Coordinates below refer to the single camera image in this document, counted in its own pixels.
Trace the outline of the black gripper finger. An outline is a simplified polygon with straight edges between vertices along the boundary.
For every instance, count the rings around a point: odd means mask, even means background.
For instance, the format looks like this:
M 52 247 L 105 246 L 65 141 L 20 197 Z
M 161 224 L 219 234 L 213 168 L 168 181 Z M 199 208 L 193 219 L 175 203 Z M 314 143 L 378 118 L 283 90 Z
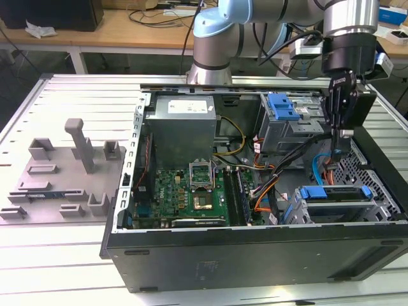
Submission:
M 354 72 L 333 75 L 329 86 L 328 116 L 331 126 L 331 155 L 341 155 L 346 151 L 341 131 L 353 130 L 352 111 L 358 98 L 357 79 Z

